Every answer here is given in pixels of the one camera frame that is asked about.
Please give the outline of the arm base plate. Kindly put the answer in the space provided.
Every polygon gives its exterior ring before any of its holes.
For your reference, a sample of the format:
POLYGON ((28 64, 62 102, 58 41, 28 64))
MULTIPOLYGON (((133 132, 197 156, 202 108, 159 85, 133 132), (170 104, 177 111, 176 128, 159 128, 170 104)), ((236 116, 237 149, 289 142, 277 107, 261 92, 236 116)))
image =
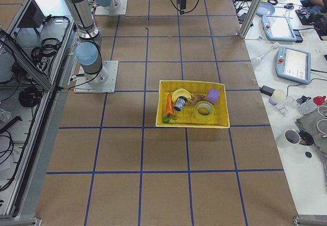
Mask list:
POLYGON ((128 0, 95 0, 96 16, 118 16, 125 15, 128 0))
POLYGON ((76 94, 95 94, 95 93, 110 93, 115 92, 116 79, 118 74, 119 62, 117 60, 104 60, 103 68, 99 75, 93 81, 90 75, 86 77, 78 77, 73 88, 76 94))

